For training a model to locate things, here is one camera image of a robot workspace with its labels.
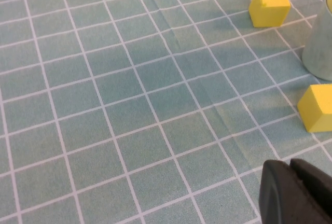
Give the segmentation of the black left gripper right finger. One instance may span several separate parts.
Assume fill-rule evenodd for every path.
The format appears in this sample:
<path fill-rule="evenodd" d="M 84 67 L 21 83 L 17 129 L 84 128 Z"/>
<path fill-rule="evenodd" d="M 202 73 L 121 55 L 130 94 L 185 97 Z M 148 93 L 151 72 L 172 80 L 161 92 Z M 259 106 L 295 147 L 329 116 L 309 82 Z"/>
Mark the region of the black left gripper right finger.
<path fill-rule="evenodd" d="M 303 159 L 291 159 L 304 199 L 297 207 L 300 223 L 331 223 L 331 176 Z"/>

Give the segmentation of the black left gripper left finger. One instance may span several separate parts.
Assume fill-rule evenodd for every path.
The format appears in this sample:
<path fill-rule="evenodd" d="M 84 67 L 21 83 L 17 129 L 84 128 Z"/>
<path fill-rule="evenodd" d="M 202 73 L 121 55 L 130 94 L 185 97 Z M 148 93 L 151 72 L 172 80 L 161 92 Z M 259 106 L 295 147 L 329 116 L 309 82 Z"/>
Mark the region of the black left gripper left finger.
<path fill-rule="evenodd" d="M 278 160 L 264 162 L 259 209 L 262 223 L 318 223 L 315 200 L 296 173 Z"/>

